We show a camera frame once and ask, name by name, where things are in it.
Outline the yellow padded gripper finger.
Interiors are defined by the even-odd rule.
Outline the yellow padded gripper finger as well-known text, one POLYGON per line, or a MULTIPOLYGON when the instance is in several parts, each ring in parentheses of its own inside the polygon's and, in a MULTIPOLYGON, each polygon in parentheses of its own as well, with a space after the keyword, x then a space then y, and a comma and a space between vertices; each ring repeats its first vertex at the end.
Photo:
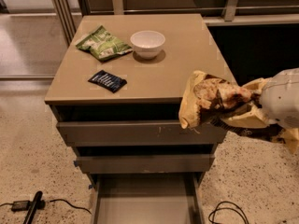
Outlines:
POLYGON ((268 118, 256 105, 242 105, 236 110, 221 116, 229 126, 249 129, 262 129, 269 126, 268 118))
POLYGON ((243 88, 252 92, 261 92, 269 80, 270 78, 257 78, 243 85, 243 88))

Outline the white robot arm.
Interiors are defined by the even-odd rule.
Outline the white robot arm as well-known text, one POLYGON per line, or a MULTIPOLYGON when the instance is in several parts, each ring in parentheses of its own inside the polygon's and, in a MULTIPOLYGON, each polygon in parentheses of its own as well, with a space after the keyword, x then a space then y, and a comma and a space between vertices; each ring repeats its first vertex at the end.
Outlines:
POLYGON ((265 80, 258 99, 221 118, 227 125, 258 129, 278 124, 284 129, 299 128, 299 68, 287 69, 265 80))

